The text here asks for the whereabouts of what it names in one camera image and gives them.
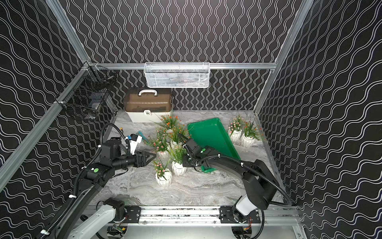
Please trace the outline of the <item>orange flower plant back pot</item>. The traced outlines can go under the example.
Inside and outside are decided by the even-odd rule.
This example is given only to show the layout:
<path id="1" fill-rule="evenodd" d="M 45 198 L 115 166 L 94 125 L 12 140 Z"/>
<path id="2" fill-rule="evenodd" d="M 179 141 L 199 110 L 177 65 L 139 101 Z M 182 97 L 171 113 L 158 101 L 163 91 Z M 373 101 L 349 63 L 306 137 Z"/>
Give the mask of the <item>orange flower plant back pot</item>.
<path id="1" fill-rule="evenodd" d="M 171 115 L 160 116 L 159 122 L 156 124 L 165 130 L 179 129 L 183 126 L 178 116 Z"/>

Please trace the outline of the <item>orange flower plant pot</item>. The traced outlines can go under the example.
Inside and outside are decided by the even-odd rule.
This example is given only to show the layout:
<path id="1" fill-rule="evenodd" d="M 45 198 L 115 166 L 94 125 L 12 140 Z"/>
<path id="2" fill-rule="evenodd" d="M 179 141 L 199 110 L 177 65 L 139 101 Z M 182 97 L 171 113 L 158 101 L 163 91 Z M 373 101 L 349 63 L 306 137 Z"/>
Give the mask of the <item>orange flower plant pot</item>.
<path id="1" fill-rule="evenodd" d="M 186 136 L 188 134 L 188 130 L 184 124 L 181 124 L 168 129 L 167 134 L 170 139 L 171 148 L 175 148 L 176 146 L 182 145 L 182 139 L 179 137 L 179 134 Z"/>
<path id="2" fill-rule="evenodd" d="M 171 115 L 160 116 L 159 122 L 156 124 L 165 130 L 179 129 L 183 126 L 178 116 Z"/>

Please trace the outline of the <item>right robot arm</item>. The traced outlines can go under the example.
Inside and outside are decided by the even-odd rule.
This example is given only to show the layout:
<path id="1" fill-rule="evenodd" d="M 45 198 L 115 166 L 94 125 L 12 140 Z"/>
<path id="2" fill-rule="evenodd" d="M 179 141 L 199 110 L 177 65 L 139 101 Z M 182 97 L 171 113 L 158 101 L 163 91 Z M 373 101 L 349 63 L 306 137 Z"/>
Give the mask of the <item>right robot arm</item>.
<path id="1" fill-rule="evenodd" d="M 178 133 L 182 148 L 187 152 L 183 156 L 184 167 L 211 167 L 239 178 L 245 189 L 228 216 L 222 218 L 237 223 L 249 221 L 249 215 L 256 210 L 266 210 L 269 205 L 291 207 L 292 201 L 281 188 L 274 175 L 261 160 L 254 162 L 234 159 L 210 146 L 202 147 L 192 138 Z"/>

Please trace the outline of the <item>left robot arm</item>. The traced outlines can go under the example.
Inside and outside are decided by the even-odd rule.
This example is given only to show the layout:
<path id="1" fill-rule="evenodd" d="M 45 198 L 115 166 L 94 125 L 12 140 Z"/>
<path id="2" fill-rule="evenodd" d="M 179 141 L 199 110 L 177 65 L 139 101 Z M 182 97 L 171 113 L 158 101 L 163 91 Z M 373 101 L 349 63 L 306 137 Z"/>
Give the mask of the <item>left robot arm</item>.
<path id="1" fill-rule="evenodd" d="M 120 139 L 103 140 L 107 127 L 113 127 L 120 134 Z M 105 187 L 108 181 L 117 176 L 117 170 L 128 170 L 130 167 L 145 167 L 153 161 L 155 153 L 138 150 L 131 152 L 136 134 L 126 137 L 113 123 L 107 123 L 100 132 L 100 143 L 95 156 L 83 167 L 74 180 L 72 194 L 59 209 L 51 222 L 36 236 L 38 239 L 66 239 L 74 229 L 76 222 L 93 200 Z"/>

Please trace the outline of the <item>green grass plant white pot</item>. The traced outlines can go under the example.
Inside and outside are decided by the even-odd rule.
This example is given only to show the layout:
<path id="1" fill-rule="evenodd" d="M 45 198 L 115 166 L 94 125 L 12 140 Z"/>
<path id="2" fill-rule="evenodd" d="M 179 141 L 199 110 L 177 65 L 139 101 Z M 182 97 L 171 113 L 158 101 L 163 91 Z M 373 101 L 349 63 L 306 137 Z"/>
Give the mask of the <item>green grass plant white pot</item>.
<path id="1" fill-rule="evenodd" d="M 168 148 L 169 157 L 172 162 L 172 170 L 176 176 L 183 176 L 186 173 L 186 168 L 183 166 L 183 157 L 186 150 L 178 145 Z"/>

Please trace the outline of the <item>green plastic tray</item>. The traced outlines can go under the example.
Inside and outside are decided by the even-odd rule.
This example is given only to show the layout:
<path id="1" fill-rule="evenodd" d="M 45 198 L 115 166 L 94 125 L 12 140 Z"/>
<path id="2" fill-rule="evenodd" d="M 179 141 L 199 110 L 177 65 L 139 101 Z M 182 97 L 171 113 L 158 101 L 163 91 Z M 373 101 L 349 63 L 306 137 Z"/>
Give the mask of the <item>green plastic tray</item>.
<path id="1" fill-rule="evenodd" d="M 200 146 L 208 145 L 220 152 L 222 155 L 235 158 L 236 161 L 241 160 L 236 148 L 230 140 L 227 130 L 225 130 L 219 118 L 190 123 L 188 124 L 188 131 L 191 138 Z M 243 171 L 240 171 L 242 169 L 240 166 L 235 166 L 231 160 L 227 160 L 226 158 L 223 158 L 223 161 L 226 163 L 228 162 L 229 165 L 223 166 L 223 168 L 222 166 L 218 166 L 217 169 L 212 168 L 212 166 L 201 169 L 203 173 L 209 173 L 219 169 L 220 171 L 226 172 L 231 176 L 235 176 L 237 178 L 242 177 Z"/>

